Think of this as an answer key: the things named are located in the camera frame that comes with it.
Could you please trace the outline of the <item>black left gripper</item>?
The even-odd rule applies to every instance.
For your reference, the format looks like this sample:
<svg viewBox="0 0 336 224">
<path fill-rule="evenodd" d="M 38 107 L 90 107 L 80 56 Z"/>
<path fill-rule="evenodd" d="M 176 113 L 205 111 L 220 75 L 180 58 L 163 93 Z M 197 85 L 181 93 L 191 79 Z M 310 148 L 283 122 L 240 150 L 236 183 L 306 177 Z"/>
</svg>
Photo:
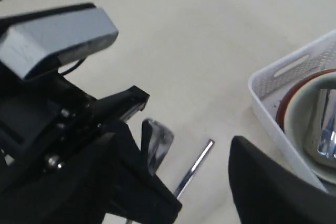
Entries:
<svg viewBox="0 0 336 224">
<path fill-rule="evenodd" d="M 1 223 L 100 223 L 115 214 L 149 223 L 137 179 L 134 192 L 103 181 L 124 168 L 118 155 L 137 151 L 129 139 L 114 146 L 110 163 L 93 161 L 107 150 L 96 142 L 115 119 L 142 111 L 149 95 L 131 88 L 95 99 L 48 70 L 29 81 L 1 66 L 1 149 L 14 164 L 1 171 Z"/>
</svg>

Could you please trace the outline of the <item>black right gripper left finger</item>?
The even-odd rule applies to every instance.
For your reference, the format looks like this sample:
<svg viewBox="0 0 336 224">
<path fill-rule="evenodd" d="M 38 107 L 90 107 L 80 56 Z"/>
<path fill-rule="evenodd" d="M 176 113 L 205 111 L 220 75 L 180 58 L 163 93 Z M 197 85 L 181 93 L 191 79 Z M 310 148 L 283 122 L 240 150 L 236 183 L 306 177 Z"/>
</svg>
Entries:
<svg viewBox="0 0 336 224">
<path fill-rule="evenodd" d="M 111 133 L 114 158 L 106 166 L 101 183 L 103 214 L 112 214 L 138 223 L 174 223 L 182 209 L 158 175 L 152 176 L 129 126 L 114 120 L 102 128 Z"/>
</svg>

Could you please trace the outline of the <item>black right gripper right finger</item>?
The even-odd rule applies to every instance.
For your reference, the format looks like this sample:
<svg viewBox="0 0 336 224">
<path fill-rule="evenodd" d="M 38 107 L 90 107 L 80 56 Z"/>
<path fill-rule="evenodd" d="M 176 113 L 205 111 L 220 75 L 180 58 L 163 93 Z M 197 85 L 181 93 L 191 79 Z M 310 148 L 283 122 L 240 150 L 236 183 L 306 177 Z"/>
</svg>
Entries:
<svg viewBox="0 0 336 224">
<path fill-rule="evenodd" d="M 277 164 L 243 136 L 234 136 L 228 179 L 241 223 L 335 223 L 335 197 Z"/>
</svg>

